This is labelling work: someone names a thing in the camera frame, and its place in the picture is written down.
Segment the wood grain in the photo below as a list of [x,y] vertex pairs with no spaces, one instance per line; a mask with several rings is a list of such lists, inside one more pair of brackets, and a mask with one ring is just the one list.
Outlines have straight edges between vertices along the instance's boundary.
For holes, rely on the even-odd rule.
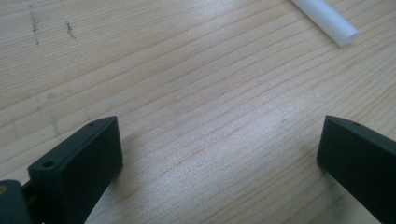
[[316,163],[325,115],[396,139],[396,2],[0,2],[0,178],[116,115],[124,167],[87,223],[377,223]]

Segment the small hole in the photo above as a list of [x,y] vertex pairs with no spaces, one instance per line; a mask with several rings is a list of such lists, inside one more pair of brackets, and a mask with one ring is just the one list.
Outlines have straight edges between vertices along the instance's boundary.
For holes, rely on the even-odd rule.
[[7,191],[7,186],[0,185],[0,195]]
[[55,165],[55,161],[46,161],[43,163],[44,168],[50,168],[53,165]]

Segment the black 3d printed part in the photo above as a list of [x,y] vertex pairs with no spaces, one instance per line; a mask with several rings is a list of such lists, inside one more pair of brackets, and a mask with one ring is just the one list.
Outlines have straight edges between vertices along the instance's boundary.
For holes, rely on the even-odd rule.
[[318,164],[380,222],[396,223],[396,142],[356,122],[328,116]]
[[[25,211],[18,209],[14,214],[0,213],[0,224],[84,223],[121,166],[117,117],[85,125],[29,166],[31,180],[22,190],[17,182],[14,190],[0,195],[2,205],[12,203],[20,208],[27,207],[30,213],[27,219],[31,222],[8,221],[11,215],[19,217]],[[0,181],[0,186],[15,185],[14,182]],[[9,193],[19,197],[19,201],[8,200]]]

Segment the white plastic rod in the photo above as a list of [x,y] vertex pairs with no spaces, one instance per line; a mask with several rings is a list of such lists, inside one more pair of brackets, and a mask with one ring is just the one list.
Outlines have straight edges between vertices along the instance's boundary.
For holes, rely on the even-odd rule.
[[359,31],[324,0],[292,0],[340,47],[349,45]]

